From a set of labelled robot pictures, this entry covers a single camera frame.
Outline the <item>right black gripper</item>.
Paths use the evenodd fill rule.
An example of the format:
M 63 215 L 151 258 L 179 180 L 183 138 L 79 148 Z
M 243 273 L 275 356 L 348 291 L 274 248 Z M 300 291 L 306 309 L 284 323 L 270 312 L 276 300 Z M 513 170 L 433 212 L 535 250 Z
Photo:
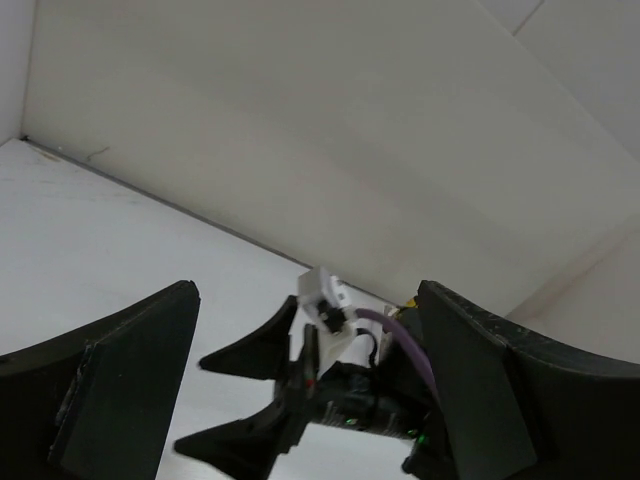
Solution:
M 402 464 L 405 473 L 448 475 L 443 416 L 401 347 L 393 342 L 377 363 L 374 341 L 366 366 L 338 361 L 318 375 L 317 328 L 304 328 L 299 357 L 290 359 L 297 310 L 297 298 L 288 296 L 265 324 L 198 362 L 208 372 L 290 383 L 280 388 L 274 403 L 250 417 L 183 437 L 174 442 L 174 451 L 232 479 L 268 479 L 277 457 L 299 444 L 309 424 L 319 424 L 411 441 Z M 302 391 L 295 393 L 291 384 L 298 380 Z

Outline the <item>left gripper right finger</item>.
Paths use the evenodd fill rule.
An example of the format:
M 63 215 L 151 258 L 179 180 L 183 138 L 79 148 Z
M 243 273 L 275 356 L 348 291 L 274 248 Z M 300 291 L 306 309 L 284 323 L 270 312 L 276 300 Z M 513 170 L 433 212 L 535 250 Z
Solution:
M 426 351 L 462 479 L 636 479 L 639 367 L 424 281 Z

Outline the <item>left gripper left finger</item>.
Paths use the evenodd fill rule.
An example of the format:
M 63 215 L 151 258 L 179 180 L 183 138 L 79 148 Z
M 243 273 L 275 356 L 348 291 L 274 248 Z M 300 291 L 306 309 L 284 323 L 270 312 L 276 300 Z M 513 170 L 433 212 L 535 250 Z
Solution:
M 2 478 L 155 478 L 199 307 L 179 281 L 3 355 Z

